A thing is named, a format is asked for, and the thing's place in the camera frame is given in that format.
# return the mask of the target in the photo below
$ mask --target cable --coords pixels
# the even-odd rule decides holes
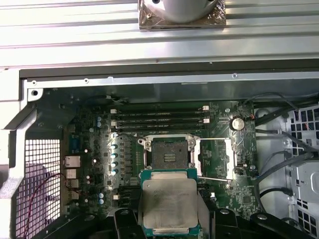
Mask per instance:
[[[260,197],[262,198],[263,196],[265,196],[268,193],[271,192],[283,192],[284,194],[288,195],[288,196],[292,196],[293,195],[293,191],[289,188],[270,188],[267,189],[265,191],[263,191],[262,193],[260,193]]]
[[[109,95],[99,95],[99,96],[91,96],[91,97],[86,98],[85,100],[83,100],[82,105],[85,105],[90,100],[99,100],[99,99],[110,100],[110,101],[113,101],[114,103],[126,102],[126,100],[124,100],[124,99],[113,98],[112,96],[109,96]]]
[[[318,105],[318,99],[316,99],[316,101],[311,101],[311,102],[307,102],[307,103],[302,103],[300,105],[298,105],[298,107],[300,108],[307,108],[307,107],[311,107],[311,106],[315,106]],[[290,111],[292,111],[294,108],[291,106],[287,106],[287,107],[283,107],[281,109],[278,109],[274,112],[271,112],[265,116],[262,116],[258,119],[255,120],[255,126],[260,126],[263,124],[266,124],[276,118],[278,118],[279,116],[282,116]]]
[[[280,98],[282,98],[284,101],[287,102],[288,105],[290,105],[291,107],[293,107],[296,111],[299,110],[299,108],[294,104],[292,103],[290,100],[288,100],[287,98],[285,98],[282,94],[280,93],[277,93],[277,92],[268,92],[268,93],[263,93],[263,94],[260,94],[260,95],[256,95],[256,96],[253,96],[247,100],[244,101],[243,105],[247,104],[247,102],[249,101],[252,101],[258,97],[261,97],[261,96],[269,96],[269,95],[275,95],[275,96],[279,96]]]
[[[29,200],[29,207],[28,207],[28,214],[27,214],[27,220],[26,220],[26,224],[25,224],[25,227],[24,227],[24,232],[23,232],[23,238],[26,238],[27,234],[28,234],[28,231],[29,231],[29,223],[30,223],[30,217],[31,217],[31,211],[32,211],[32,203],[33,203],[33,199],[34,199],[34,196],[36,195],[36,193],[38,192],[38,190],[51,178],[54,178],[55,176],[58,176],[58,175],[61,175],[64,177],[65,181],[64,181],[64,186],[72,191],[75,191],[71,188],[69,188],[68,186],[66,186],[66,177],[63,173],[56,173],[56,174],[53,174],[49,177],[47,177],[40,185],[38,185],[32,196],[31,196],[31,199]]]
[[[292,142],[296,143],[299,147],[304,148],[304,151],[306,152],[318,152],[319,149],[313,148],[310,145],[304,143],[303,141],[291,136],[287,132],[280,131],[280,130],[262,130],[262,129],[256,129],[256,133],[265,133],[265,134],[282,134],[289,139],[291,139]]]
[[[269,163],[269,161],[275,157],[276,155],[278,154],[283,154],[285,156],[285,158],[291,158],[291,153],[287,152],[287,151],[279,151],[279,152],[275,152],[275,153],[272,153],[265,161],[264,165],[262,166],[262,168],[260,169],[260,174],[263,174],[264,173],[264,170],[267,166],[267,164]]]
[[[295,220],[295,219],[293,219],[293,218],[282,218],[282,220],[283,220],[284,222],[293,222],[293,223],[296,224],[298,227],[300,227],[300,230],[301,230],[301,231],[303,231],[304,233],[307,233],[306,230],[304,229],[304,227],[301,226],[301,224],[300,224],[297,220]]]
[[[257,203],[259,204],[259,207],[261,209],[262,212],[266,212],[263,203],[260,199],[260,194],[259,194],[259,183],[261,181],[263,181],[265,178],[267,178],[269,175],[273,174],[274,172],[277,172],[279,169],[286,167],[290,164],[294,164],[294,163],[298,163],[301,162],[303,160],[309,159],[313,156],[312,153],[305,153],[293,158],[290,158],[286,161],[283,161],[273,167],[271,167],[270,169],[268,169],[263,175],[261,175],[260,177],[258,177],[255,181],[254,181],[254,194],[257,200]]]

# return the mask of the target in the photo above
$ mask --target cpu socket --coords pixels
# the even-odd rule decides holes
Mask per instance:
[[[144,165],[152,169],[196,168],[201,176],[199,137],[192,134],[156,134],[139,139],[143,145]]]

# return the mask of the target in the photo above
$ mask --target mesh grille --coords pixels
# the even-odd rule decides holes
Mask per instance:
[[[313,216],[298,209],[298,221],[308,234],[317,237],[317,222]]]
[[[23,237],[29,203],[36,188],[60,173],[60,140],[25,141],[25,178],[16,195],[16,237]],[[34,194],[27,239],[60,216],[60,176],[52,177]]]
[[[304,108],[300,112],[290,113],[291,135],[297,139],[303,140],[312,147],[319,147],[319,108]],[[293,155],[300,155],[304,150],[293,142]]]

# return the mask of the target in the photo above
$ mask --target integrated chip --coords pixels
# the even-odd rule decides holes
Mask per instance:
[[[154,169],[176,169],[188,166],[187,141],[153,142],[152,162]]]
[[[251,203],[250,196],[243,196],[243,204],[248,204],[248,203]]]

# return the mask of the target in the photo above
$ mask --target ram slot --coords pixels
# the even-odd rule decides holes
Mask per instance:
[[[203,124],[201,125],[194,124],[194,125],[188,125],[183,127],[176,127],[175,125],[167,125],[162,127],[117,128],[117,129],[113,129],[113,131],[127,133],[127,132],[196,131],[200,129],[204,129]]]
[[[136,125],[152,125],[152,124],[185,124],[185,123],[200,123],[201,118],[198,119],[151,119],[151,120],[139,120],[139,121],[120,121],[118,127],[136,126]]]
[[[111,115],[112,120],[157,120],[157,119],[172,119],[172,120],[177,120],[177,119],[198,119],[198,118],[204,118],[205,114],[203,113],[186,113],[186,114],[177,114],[177,115],[172,115],[172,114],[156,114],[156,115]]]
[[[192,108],[192,109],[147,109],[145,110],[116,110],[118,114],[121,115],[147,115],[147,114],[180,114],[180,113],[193,113],[193,112],[206,112],[202,108]]]

